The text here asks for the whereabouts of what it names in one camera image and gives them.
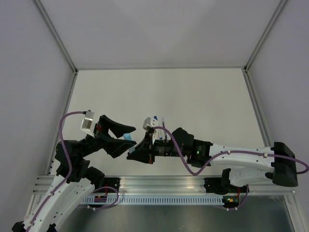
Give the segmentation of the light blue eraser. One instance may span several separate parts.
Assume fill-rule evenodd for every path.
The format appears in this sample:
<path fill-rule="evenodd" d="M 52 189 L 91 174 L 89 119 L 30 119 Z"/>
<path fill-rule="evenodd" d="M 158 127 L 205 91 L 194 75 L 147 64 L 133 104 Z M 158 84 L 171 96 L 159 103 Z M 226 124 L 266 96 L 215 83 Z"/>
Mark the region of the light blue eraser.
<path fill-rule="evenodd" d="M 132 141 L 132 137 L 131 137 L 131 134 L 130 134 L 130 133 L 125 133 L 125 134 L 123 135 L 123 138 L 124 138 L 125 140 Z"/>

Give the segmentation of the purple ink pen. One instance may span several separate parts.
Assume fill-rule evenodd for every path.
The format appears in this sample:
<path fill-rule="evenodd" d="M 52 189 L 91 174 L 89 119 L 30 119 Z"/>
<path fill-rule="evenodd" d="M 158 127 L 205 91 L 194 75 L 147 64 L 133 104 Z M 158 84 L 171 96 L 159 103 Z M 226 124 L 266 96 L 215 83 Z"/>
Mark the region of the purple ink pen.
<path fill-rule="evenodd" d="M 166 128 L 165 119 L 162 117 L 161 120 L 162 120 L 162 127 Z M 164 137 L 165 137 L 165 141 L 169 140 L 169 136 L 168 136 L 168 134 L 167 134 L 167 132 L 165 130 L 164 130 Z"/>

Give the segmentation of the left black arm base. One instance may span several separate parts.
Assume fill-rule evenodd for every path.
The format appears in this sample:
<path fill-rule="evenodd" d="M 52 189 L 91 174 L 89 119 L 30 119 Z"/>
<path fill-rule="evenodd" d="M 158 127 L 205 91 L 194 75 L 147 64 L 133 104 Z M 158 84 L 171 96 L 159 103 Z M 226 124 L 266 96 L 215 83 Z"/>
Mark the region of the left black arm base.
<path fill-rule="evenodd" d="M 94 193 L 113 193 L 119 191 L 120 178 L 119 177 L 106 177 L 104 173 L 99 170 L 93 170 L 89 175 L 91 183 L 94 184 Z"/>

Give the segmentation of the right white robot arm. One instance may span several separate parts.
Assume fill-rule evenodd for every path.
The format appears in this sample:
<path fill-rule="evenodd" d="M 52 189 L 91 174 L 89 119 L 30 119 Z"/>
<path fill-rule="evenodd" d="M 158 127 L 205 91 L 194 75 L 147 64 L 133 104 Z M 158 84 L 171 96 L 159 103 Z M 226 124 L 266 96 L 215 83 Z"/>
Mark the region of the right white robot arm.
<path fill-rule="evenodd" d="M 168 141 L 154 140 L 154 130 L 129 153 L 128 160 L 153 164 L 156 157 L 179 157 L 191 175 L 200 175 L 206 167 L 223 165 L 221 188 L 230 192 L 236 187 L 270 180 L 282 187 L 297 187 L 294 153 L 282 142 L 273 146 L 247 149 L 227 147 L 197 140 L 182 128 L 169 133 Z"/>

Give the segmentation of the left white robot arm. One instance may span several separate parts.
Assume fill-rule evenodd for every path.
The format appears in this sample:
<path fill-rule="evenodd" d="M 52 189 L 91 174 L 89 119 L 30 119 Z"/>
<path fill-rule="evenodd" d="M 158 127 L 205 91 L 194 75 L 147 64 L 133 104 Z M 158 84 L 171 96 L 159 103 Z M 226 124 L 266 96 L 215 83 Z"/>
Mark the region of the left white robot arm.
<path fill-rule="evenodd" d="M 64 140 L 63 122 L 71 115 L 83 115 L 81 129 L 86 132 L 82 140 Z M 65 114 L 59 123 L 60 142 L 56 146 L 55 159 L 60 165 L 56 175 L 35 210 L 24 221 L 13 225 L 14 232 L 57 232 L 69 215 L 82 200 L 93 192 L 117 189 L 106 184 L 105 175 L 91 167 L 85 157 L 103 149 L 112 158 L 117 158 L 136 145 L 132 140 L 123 139 L 126 133 L 135 131 L 135 127 L 112 121 L 102 115 L 94 127 L 94 112 L 76 111 Z"/>

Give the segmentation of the aluminium mounting rail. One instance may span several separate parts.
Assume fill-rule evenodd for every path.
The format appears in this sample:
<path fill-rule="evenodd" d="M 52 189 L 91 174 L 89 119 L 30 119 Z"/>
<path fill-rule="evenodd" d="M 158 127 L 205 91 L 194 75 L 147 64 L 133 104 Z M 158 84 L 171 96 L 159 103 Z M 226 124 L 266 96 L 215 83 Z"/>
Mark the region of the aluminium mounting rail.
<path fill-rule="evenodd" d="M 205 194 L 206 176 L 121 176 L 109 184 L 127 195 L 200 195 Z M 251 195 L 295 195 L 295 188 L 276 186 L 271 182 L 249 184 Z"/>

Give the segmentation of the left aluminium frame post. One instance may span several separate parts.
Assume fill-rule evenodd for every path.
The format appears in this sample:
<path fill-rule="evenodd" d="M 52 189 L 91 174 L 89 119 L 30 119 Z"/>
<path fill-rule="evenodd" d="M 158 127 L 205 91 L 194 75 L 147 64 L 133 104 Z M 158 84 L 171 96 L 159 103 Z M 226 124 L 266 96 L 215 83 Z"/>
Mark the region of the left aluminium frame post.
<path fill-rule="evenodd" d="M 41 0 L 32 0 L 33 5 L 35 6 L 36 10 L 38 11 L 40 17 L 42 18 L 43 22 L 45 23 L 48 31 L 50 32 L 53 40 L 57 44 L 64 60 L 69 65 L 70 69 L 73 71 L 74 74 L 78 72 L 76 65 L 74 64 L 72 58 L 70 57 L 57 29 L 55 28 L 46 8 L 44 7 Z"/>

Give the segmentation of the aluminium frame post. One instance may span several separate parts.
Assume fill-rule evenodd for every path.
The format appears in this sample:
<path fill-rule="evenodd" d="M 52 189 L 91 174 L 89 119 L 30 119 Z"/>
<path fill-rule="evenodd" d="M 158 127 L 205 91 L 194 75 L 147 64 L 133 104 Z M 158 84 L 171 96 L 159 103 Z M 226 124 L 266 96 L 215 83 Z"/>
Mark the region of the aluminium frame post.
<path fill-rule="evenodd" d="M 249 68 L 252 66 L 255 58 L 257 57 L 260 49 L 264 45 L 265 41 L 267 40 L 269 34 L 271 33 L 272 29 L 275 26 L 275 23 L 278 21 L 280 15 L 284 11 L 284 8 L 286 7 L 288 0 L 280 0 L 278 5 L 276 6 L 275 11 L 273 12 L 270 20 L 268 21 L 265 29 L 263 30 L 263 33 L 261 34 L 256 46 L 254 47 L 249 59 L 247 60 L 245 66 L 243 67 L 243 71 L 245 73 L 248 72 Z"/>
<path fill-rule="evenodd" d="M 74 64 L 72 58 L 70 57 L 57 29 L 55 28 L 46 8 L 44 7 L 41 0 L 32 0 L 33 5 L 35 6 L 36 10 L 38 11 L 40 17 L 42 18 L 43 22 L 45 23 L 48 31 L 50 32 L 53 40 L 57 44 L 64 60 L 69 65 L 70 69 L 73 71 L 74 74 L 78 72 L 76 65 Z"/>

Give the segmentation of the right aluminium frame post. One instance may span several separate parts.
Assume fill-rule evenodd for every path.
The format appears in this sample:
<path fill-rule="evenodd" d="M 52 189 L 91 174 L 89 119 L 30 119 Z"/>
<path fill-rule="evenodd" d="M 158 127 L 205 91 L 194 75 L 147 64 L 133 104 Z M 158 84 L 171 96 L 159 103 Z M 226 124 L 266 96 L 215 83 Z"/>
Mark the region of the right aluminium frame post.
<path fill-rule="evenodd" d="M 273 12 L 270 20 L 268 21 L 265 29 L 263 30 L 263 33 L 261 34 L 256 46 L 254 47 L 249 59 L 247 60 L 245 66 L 243 67 L 243 71 L 245 73 L 248 72 L 249 68 L 252 66 L 255 58 L 257 57 L 260 49 L 264 45 L 265 41 L 267 40 L 269 34 L 271 33 L 272 29 L 275 26 L 275 23 L 278 21 L 280 15 L 284 11 L 284 8 L 286 7 L 288 0 L 280 0 L 278 5 L 276 6 L 275 11 Z"/>

